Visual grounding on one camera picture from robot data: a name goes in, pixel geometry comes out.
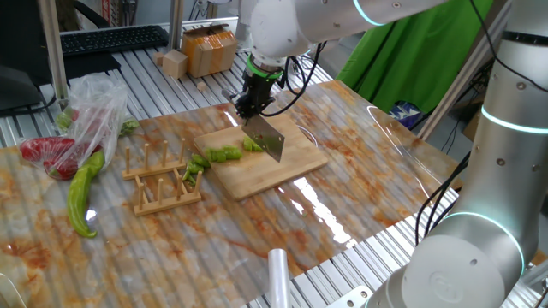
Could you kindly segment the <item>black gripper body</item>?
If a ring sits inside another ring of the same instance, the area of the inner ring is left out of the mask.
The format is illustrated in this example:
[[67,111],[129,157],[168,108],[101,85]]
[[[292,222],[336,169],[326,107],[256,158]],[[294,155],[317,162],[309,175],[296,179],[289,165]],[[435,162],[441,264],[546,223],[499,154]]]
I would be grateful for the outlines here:
[[242,91],[250,96],[255,104],[268,105],[274,101],[274,97],[271,95],[272,85],[275,83],[274,78],[245,72],[243,81]]

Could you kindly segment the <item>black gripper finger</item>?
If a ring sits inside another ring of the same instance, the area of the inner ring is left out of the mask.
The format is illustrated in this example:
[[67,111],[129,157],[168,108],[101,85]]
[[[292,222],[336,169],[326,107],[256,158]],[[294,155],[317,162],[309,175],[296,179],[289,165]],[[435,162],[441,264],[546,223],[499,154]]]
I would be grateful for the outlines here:
[[233,104],[237,115],[242,119],[249,119],[256,115],[256,107],[252,97],[245,92],[236,94],[233,97]]
[[253,110],[256,114],[261,115],[263,111],[274,102],[274,97],[268,97],[266,99],[258,98],[253,104]]

